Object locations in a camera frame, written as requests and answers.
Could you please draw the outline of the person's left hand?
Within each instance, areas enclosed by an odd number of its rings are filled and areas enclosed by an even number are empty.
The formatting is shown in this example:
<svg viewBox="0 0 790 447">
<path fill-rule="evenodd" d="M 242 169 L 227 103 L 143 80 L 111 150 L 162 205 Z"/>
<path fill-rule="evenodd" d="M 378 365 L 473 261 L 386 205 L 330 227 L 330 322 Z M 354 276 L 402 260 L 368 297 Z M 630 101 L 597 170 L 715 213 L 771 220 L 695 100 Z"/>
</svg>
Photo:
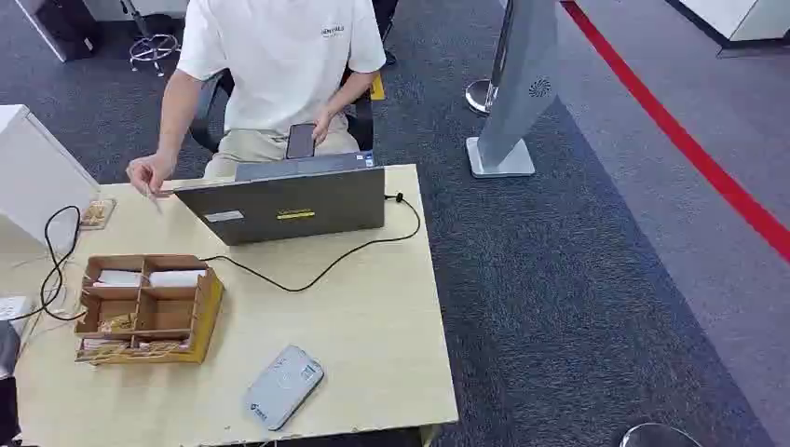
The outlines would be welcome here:
<svg viewBox="0 0 790 447">
<path fill-rule="evenodd" d="M 312 139 L 315 147 L 318 147 L 327 138 L 334 115 L 335 112 L 328 108 L 323 108 L 316 114 L 312 132 Z"/>
</svg>

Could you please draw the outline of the person's right hand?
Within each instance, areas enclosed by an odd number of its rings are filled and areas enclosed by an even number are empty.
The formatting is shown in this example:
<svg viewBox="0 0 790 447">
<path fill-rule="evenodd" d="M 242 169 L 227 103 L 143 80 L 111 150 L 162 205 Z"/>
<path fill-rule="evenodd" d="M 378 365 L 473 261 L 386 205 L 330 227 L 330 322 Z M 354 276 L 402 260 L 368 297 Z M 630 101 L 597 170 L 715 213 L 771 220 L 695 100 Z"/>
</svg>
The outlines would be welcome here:
<svg viewBox="0 0 790 447">
<path fill-rule="evenodd" d="M 166 196 L 163 183 L 174 172 L 177 159 L 169 154 L 155 153 L 131 160 L 126 168 L 130 184 L 143 196 Z"/>
</svg>

